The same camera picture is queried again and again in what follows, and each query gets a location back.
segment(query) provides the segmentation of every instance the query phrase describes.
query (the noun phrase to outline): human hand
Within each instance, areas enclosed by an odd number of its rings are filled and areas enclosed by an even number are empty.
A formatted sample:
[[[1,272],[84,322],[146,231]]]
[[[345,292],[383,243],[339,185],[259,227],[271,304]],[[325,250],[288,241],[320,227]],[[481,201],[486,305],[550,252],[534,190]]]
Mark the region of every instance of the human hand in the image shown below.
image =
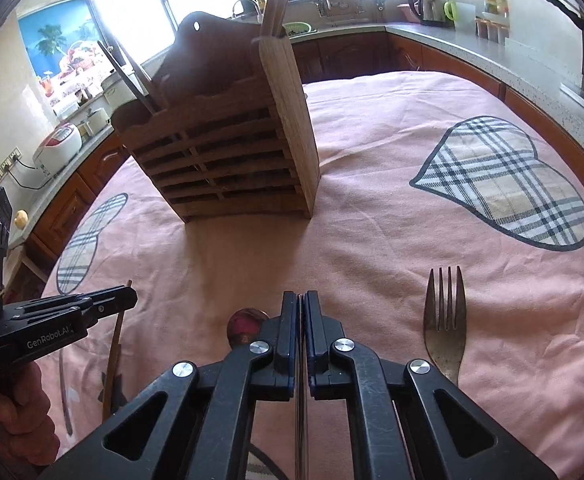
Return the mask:
[[[0,394],[0,459],[7,465],[25,459],[49,465],[60,446],[54,423],[47,415],[50,400],[41,386],[41,368],[29,363],[14,384],[15,403]]]

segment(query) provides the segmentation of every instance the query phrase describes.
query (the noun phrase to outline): faucet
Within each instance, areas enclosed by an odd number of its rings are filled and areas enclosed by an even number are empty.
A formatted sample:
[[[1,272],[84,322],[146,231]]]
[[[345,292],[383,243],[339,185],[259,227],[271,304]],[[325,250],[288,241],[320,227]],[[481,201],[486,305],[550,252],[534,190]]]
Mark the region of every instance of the faucet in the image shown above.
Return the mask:
[[[238,15],[236,14],[236,12],[234,12],[234,9],[236,9],[236,4],[238,4],[241,0],[236,0],[232,6],[232,20],[235,20]],[[259,23],[263,23],[263,12],[261,11],[261,8],[259,7],[259,4],[256,2],[256,0],[248,0],[250,2],[252,2],[254,4],[254,7],[256,9],[256,13],[257,13],[257,21]]]

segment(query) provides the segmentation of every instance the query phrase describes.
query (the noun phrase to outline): green basket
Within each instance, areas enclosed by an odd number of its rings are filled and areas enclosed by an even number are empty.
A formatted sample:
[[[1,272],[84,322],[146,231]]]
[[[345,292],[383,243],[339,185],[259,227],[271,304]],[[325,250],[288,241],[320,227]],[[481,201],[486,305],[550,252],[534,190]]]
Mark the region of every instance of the green basket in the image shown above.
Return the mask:
[[[285,23],[283,27],[290,38],[292,36],[298,36],[299,34],[307,34],[312,30],[312,25],[305,22]]]

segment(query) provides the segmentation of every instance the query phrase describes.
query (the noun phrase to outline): speckled countertop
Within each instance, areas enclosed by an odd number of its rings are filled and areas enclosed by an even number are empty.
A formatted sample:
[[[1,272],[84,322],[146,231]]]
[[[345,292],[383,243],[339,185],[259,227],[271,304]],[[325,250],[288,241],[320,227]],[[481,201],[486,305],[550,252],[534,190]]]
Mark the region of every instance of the speckled countertop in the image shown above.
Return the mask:
[[[299,43],[342,34],[382,31],[437,48],[503,81],[553,118],[584,148],[584,109],[562,92],[561,84],[566,82],[565,79],[542,63],[498,43],[450,28],[414,23],[373,23],[332,28],[295,36],[291,41]]]
[[[85,161],[86,158],[114,131],[112,126],[107,125],[95,136],[91,137],[88,142],[85,142],[78,153],[70,160],[69,164],[65,166],[60,172],[50,181],[50,183],[43,187],[39,193],[34,196],[33,202],[25,208],[28,215],[28,222],[25,229],[18,229],[12,222],[9,230],[9,249],[13,249],[27,240],[27,237],[33,231],[34,226],[41,218],[41,215],[52,203],[60,188],[65,185],[70,176],[78,170],[78,167]]]

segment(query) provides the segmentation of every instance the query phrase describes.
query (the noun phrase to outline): fork tines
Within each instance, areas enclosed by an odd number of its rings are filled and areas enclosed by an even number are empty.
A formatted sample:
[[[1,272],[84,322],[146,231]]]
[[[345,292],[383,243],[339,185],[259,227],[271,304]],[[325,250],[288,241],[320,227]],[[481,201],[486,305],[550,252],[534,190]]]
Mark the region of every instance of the fork tines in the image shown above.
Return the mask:
[[[466,292],[461,268],[456,267],[456,298],[452,306],[452,268],[448,267],[447,294],[443,290],[443,268],[438,268],[438,298],[435,294],[434,269],[429,272],[425,294],[423,323],[426,330],[456,330],[466,326]]]

